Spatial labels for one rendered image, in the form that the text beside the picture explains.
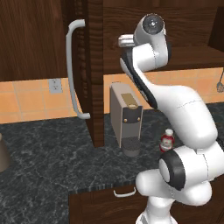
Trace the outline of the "dark wood closed cabinet door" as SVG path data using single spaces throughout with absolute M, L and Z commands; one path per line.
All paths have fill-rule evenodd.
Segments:
M 0 81 L 67 76 L 74 0 L 0 0 Z

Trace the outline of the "dark wood drawer front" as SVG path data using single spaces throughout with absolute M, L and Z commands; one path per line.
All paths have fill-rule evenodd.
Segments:
M 213 196 L 204 206 L 186 206 L 174 202 L 171 215 L 178 224 L 224 224 L 224 189 L 221 180 L 212 183 Z M 114 192 L 128 193 L 133 185 L 71 194 L 69 224 L 135 224 L 146 208 L 147 197 L 136 192 L 127 198 L 117 198 Z

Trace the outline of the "grey wall outlet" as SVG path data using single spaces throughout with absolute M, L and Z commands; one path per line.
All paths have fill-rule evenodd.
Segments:
M 61 94 L 62 93 L 62 85 L 61 79 L 49 79 L 48 80 L 49 91 L 51 94 Z

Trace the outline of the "brown rounded object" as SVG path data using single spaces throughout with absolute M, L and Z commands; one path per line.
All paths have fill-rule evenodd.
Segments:
M 4 172 L 11 165 L 11 155 L 0 133 L 0 172 Z

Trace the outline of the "hanging grey whisk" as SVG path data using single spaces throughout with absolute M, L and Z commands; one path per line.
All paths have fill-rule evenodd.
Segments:
M 219 82 L 217 83 L 217 86 L 216 86 L 216 89 L 217 89 L 218 93 L 223 93 L 224 92 L 224 84 L 221 82 L 222 78 L 223 78 L 223 75 L 224 75 L 224 69 L 222 70 L 220 80 L 219 80 Z

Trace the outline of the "dark wood wall cabinet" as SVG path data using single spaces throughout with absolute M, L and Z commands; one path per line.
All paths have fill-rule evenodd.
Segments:
M 171 43 L 165 71 L 224 67 L 224 0 L 103 0 L 105 74 L 122 71 L 118 38 L 150 13 L 162 17 Z

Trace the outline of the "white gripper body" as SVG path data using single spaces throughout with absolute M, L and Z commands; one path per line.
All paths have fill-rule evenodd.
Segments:
M 120 47 L 134 47 L 135 42 L 132 34 L 123 34 L 118 38 L 118 45 Z

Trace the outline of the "dark wood open cabinet door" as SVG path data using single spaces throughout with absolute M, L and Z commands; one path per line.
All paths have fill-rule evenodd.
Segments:
M 85 26 L 73 34 L 73 74 L 75 90 L 94 147 L 104 145 L 103 115 L 103 18 L 102 0 L 73 0 L 74 19 L 84 19 Z

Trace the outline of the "red condiment bottle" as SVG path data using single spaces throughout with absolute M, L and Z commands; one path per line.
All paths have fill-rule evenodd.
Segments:
M 162 152 L 169 151 L 173 148 L 174 136 L 172 129 L 166 129 L 164 134 L 161 136 L 159 149 Z

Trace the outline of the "beige coffee machine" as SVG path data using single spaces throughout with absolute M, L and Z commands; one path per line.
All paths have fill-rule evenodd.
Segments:
M 125 83 L 110 85 L 110 121 L 122 152 L 136 157 L 141 148 L 143 106 L 132 88 Z

